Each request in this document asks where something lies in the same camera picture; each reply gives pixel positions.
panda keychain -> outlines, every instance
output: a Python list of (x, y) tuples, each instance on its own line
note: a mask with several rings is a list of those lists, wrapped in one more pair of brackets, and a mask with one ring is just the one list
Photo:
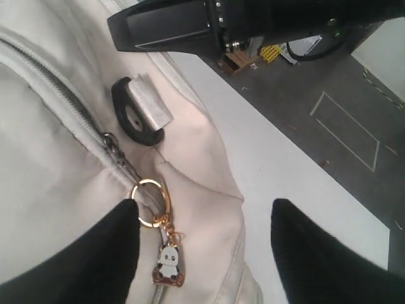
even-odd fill
[(166, 203), (166, 212), (161, 216), (155, 216), (153, 223), (148, 223), (139, 217), (141, 224), (148, 228), (160, 228), (167, 236), (167, 243), (160, 248), (158, 264), (152, 272), (152, 280), (157, 285), (182, 287), (185, 275), (178, 268), (179, 246), (182, 240), (181, 234), (174, 230), (171, 222), (171, 200), (166, 185), (163, 186), (152, 179), (144, 179), (132, 190), (131, 198), (135, 200), (138, 187), (143, 184), (154, 184), (159, 188)]

gold key ring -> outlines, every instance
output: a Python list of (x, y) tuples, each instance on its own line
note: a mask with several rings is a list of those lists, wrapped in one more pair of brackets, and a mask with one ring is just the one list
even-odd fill
[[(169, 215), (170, 212), (171, 212), (171, 200), (170, 200), (170, 196), (168, 194), (167, 188), (166, 188), (166, 186), (162, 186), (160, 183), (156, 182), (153, 179), (144, 179), (144, 180), (140, 181), (137, 185), (135, 185), (135, 187), (132, 189), (132, 192), (131, 192), (131, 198), (135, 201), (135, 195), (137, 193), (137, 190), (138, 190), (139, 186), (144, 185), (144, 184), (153, 184), (156, 187), (158, 187), (158, 189), (160, 190), (160, 193), (162, 194), (163, 199), (165, 200), (165, 203), (166, 203), (166, 212), (165, 212), (165, 214)], [(154, 217), (155, 221), (153, 223), (146, 222), (141, 217), (139, 217), (138, 219), (139, 219), (139, 222), (145, 227), (159, 228), (160, 225), (162, 224), (163, 215), (155, 216)]]

white fabric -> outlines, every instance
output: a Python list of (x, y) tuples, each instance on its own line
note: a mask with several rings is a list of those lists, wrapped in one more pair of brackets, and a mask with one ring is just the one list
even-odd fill
[[(99, 0), (0, 1), (0, 32), (45, 58), (70, 80), (105, 131), (144, 177), (161, 174), (173, 201), (186, 280), (163, 303), (259, 303), (261, 292), (244, 262), (243, 197), (230, 173), (221, 138), (193, 93), (169, 79), (147, 54), (118, 53)], [(68, 117), (44, 105), (39, 81), (0, 63), (0, 283), (68, 246), (128, 196), (130, 185), (68, 130)], [(109, 89), (141, 74), (151, 79), (174, 121), (156, 149), (118, 127)], [(128, 303), (151, 303), (158, 230), (143, 229)]]

yellow object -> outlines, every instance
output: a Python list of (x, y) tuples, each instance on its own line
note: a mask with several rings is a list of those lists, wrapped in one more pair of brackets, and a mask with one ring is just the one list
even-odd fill
[(267, 63), (271, 63), (280, 54), (278, 46), (265, 46), (260, 50), (260, 56)]

white wall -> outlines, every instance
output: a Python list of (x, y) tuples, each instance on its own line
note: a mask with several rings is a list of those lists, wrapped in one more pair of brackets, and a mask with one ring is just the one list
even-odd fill
[(405, 101), (404, 18), (386, 21), (352, 55)]

